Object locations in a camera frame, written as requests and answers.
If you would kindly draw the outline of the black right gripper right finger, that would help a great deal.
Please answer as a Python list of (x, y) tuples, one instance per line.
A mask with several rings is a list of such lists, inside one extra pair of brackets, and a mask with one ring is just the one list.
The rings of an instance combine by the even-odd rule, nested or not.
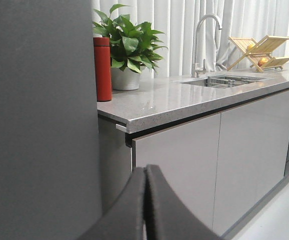
[(145, 168), (144, 219), (148, 240), (220, 240), (183, 204), (158, 165)]

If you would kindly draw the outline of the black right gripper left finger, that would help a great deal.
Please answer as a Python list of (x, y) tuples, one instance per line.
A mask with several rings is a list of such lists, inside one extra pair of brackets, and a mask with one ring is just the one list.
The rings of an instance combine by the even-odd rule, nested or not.
[(142, 240), (146, 175), (137, 167), (110, 209), (80, 240)]

